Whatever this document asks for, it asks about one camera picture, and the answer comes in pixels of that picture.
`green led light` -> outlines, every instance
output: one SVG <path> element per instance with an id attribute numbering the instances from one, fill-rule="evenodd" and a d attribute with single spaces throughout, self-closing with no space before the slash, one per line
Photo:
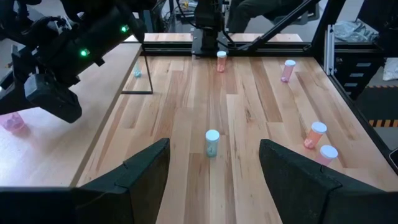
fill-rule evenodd
<path id="1" fill-rule="evenodd" d="M 87 57 L 87 55 L 89 54 L 90 52 L 87 50 L 87 49 L 84 49 L 84 50 L 81 50 L 80 51 L 80 55 L 82 56 L 82 57 Z"/>
<path id="2" fill-rule="evenodd" d="M 127 25 L 122 26 L 122 28 L 120 28 L 120 31 L 123 33 L 127 32 L 128 30 L 129 30 L 129 26 L 127 26 Z"/>

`metal bracket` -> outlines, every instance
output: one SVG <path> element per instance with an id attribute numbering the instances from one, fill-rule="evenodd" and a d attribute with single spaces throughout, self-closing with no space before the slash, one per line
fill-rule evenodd
<path id="1" fill-rule="evenodd" d="M 328 25 L 325 35 L 323 69 L 327 75 L 335 74 L 335 26 Z"/>
<path id="2" fill-rule="evenodd" d="M 224 45 L 228 45 L 228 40 L 226 39 L 225 35 L 222 32 L 218 32 L 217 41 L 219 43 L 217 44 L 218 46 L 217 49 L 203 50 L 202 49 L 203 32 L 204 31 L 201 29 L 195 29 L 193 31 L 192 55 L 195 55 L 197 57 L 215 57 L 217 56 L 217 51 L 219 50 L 223 50 L 228 53 L 228 49 L 220 44 L 220 42 L 222 42 L 224 43 Z"/>
<path id="3" fill-rule="evenodd" d="M 311 51 L 311 49 L 312 49 L 312 44 L 308 44 L 308 45 L 306 45 L 306 46 L 303 48 L 303 51 L 304 51 L 304 52 L 308 52 L 308 51 Z"/>

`wood plank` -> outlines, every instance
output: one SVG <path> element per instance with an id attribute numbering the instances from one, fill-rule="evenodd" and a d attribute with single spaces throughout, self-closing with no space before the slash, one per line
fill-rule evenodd
<path id="1" fill-rule="evenodd" d="M 236 223 L 229 138 L 220 137 L 218 153 L 210 160 L 210 223 Z"/>
<path id="2" fill-rule="evenodd" d="M 185 107 L 187 104 L 191 76 L 186 75 L 186 73 L 191 70 L 190 66 L 191 63 L 188 58 L 185 60 L 183 58 L 173 60 L 170 64 L 170 85 L 165 95 L 163 106 L 160 106 L 162 110 L 159 111 L 160 113 L 155 126 L 155 139 L 169 138 L 177 107 Z"/>
<path id="3" fill-rule="evenodd" d="M 72 86 L 83 114 L 73 124 L 34 108 L 20 114 L 29 127 L 20 138 L 0 129 L 0 185 L 69 186 L 77 183 L 127 81 L 140 45 L 120 45 Z"/>
<path id="4" fill-rule="evenodd" d="M 267 128 L 269 133 L 269 139 L 280 144 L 281 146 L 285 146 L 290 149 L 292 148 L 292 143 L 290 142 L 290 139 L 286 137 L 287 132 L 283 123 L 268 122 Z"/>
<path id="5" fill-rule="evenodd" d="M 217 64 L 210 63 L 209 77 L 209 96 L 208 96 L 208 129 L 215 129 L 221 135 L 228 135 L 228 115 L 226 108 L 226 84 L 223 83 L 226 78 L 224 74 L 216 71 Z"/>
<path id="6" fill-rule="evenodd" d="M 211 64 L 210 60 L 193 61 L 192 75 L 195 76 L 195 96 L 193 103 L 193 126 L 190 151 L 205 153 L 205 133 L 208 129 L 208 92 Z"/>
<path id="7" fill-rule="evenodd" d="M 227 58 L 227 64 L 224 73 L 220 73 L 219 76 L 223 77 L 223 84 L 225 86 L 226 94 L 238 94 L 235 79 L 235 69 L 233 60 L 231 57 Z"/>
<path id="8" fill-rule="evenodd" d="M 144 105 L 145 96 L 136 95 L 129 97 L 127 95 L 121 96 L 120 99 L 124 99 L 125 108 L 123 113 L 130 114 L 130 116 L 121 117 L 120 124 L 124 128 L 135 128 L 141 113 L 141 109 Z"/>
<path id="9" fill-rule="evenodd" d="M 256 82 L 251 70 L 250 60 L 244 58 L 234 58 L 234 69 L 236 75 L 236 86 L 238 94 L 242 96 L 244 112 L 248 123 L 256 123 L 265 129 L 267 118 L 261 105 L 261 100 L 256 87 Z"/>
<path id="10" fill-rule="evenodd" d="M 210 160 L 203 153 L 190 153 L 184 223 L 210 223 Z"/>
<path id="11" fill-rule="evenodd" d="M 339 121 L 345 136 L 347 136 L 349 140 L 359 140 L 362 138 L 370 139 L 356 119 L 355 115 L 347 106 L 346 102 L 337 92 L 337 89 L 331 88 L 333 84 L 327 77 L 324 77 L 323 70 L 316 63 L 315 59 L 307 60 L 301 64 L 304 64 L 307 68 L 313 71 L 311 75 L 313 75 L 316 84 L 322 86 L 324 90 L 327 90 L 322 91 L 322 94 L 326 94 L 326 97 L 331 99 L 328 100 L 331 111 L 333 112 L 334 117 Z"/>
<path id="12" fill-rule="evenodd" d="M 261 100 L 261 106 L 265 112 L 266 119 L 269 122 L 282 122 L 282 116 L 280 115 L 279 107 L 276 103 L 276 99 L 272 92 L 272 87 L 268 76 L 266 75 L 266 69 L 262 64 L 261 58 L 251 58 L 250 62 L 258 95 Z"/>
<path id="13" fill-rule="evenodd" d="M 171 135 L 169 176 L 157 223 L 184 222 L 192 116 L 190 108 L 180 108 L 175 114 L 174 119 L 179 122 L 173 126 Z"/>
<path id="14" fill-rule="evenodd" d="M 247 122 L 241 96 L 228 95 L 227 104 L 237 223 L 280 223 L 269 191 L 264 191 L 258 159 L 259 140 L 267 134 Z"/>

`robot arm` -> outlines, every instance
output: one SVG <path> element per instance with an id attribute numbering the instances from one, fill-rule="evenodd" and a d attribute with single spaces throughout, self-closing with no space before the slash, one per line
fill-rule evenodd
<path id="1" fill-rule="evenodd" d="M 19 4 L 14 12 L 14 1 Z M 130 35 L 143 43 L 145 25 L 132 12 L 150 9 L 156 0 L 61 0 L 68 17 L 27 18 L 26 4 L 40 0 L 2 0 L 0 28 L 25 47 L 12 48 L 12 70 L 0 80 L 0 114 L 41 107 L 72 123 L 81 116 L 69 87 L 93 63 Z"/>

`floor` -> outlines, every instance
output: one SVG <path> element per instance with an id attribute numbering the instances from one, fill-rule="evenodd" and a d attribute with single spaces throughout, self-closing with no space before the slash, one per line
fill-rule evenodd
<path id="1" fill-rule="evenodd" d="M 356 19 L 356 15 L 358 14 L 360 7 L 362 5 L 364 0 L 355 0 L 355 1 L 346 1 L 346 4 L 338 18 L 338 21 L 353 21 Z M 323 12 L 323 9 L 325 8 L 327 3 L 327 0 L 321 0 L 319 5 L 321 9 L 321 14 Z M 51 16 L 57 16 L 57 15 L 62 15 L 65 13 L 63 10 L 62 4 L 60 1 L 54 1 L 54 0 L 43 0 L 42 4 L 39 6 L 34 6 L 36 10 L 41 12 L 42 14 L 45 15 L 51 15 Z M 164 7 L 164 14 L 168 12 L 168 4 L 165 4 Z M 288 26 L 286 29 L 282 31 L 282 33 L 293 33 L 293 34 L 299 34 L 299 36 L 302 38 L 303 41 L 311 41 L 313 34 L 315 33 L 315 30 L 317 28 L 318 21 L 312 21 L 309 22 L 308 24 L 304 26 Z M 271 27 L 272 23 L 269 22 L 267 19 L 265 19 L 262 16 L 259 16 L 257 18 L 254 18 L 248 25 L 248 28 L 246 29 L 247 33 L 265 33 L 267 32 Z M 2 55 L 0 58 L 0 77 L 3 76 L 3 74 L 7 73 L 9 70 L 8 68 L 5 68 L 6 64 L 9 63 L 11 57 L 9 55 L 9 52 L 11 51 L 11 44 L 15 44 L 14 42 L 10 40 L 3 40 L 0 42 L 0 54 Z M 382 72 L 378 72 L 372 81 L 370 82 L 370 85 L 380 85 L 380 83 L 384 82 L 381 80 Z M 388 85 L 396 85 L 398 81 L 395 83 L 389 82 L 387 83 Z M 391 150 L 395 149 L 398 147 L 398 139 L 395 138 L 395 136 L 398 136 L 398 128 L 376 128 L 376 131 L 381 135 L 381 137 L 385 140 L 386 144 L 389 146 Z"/>

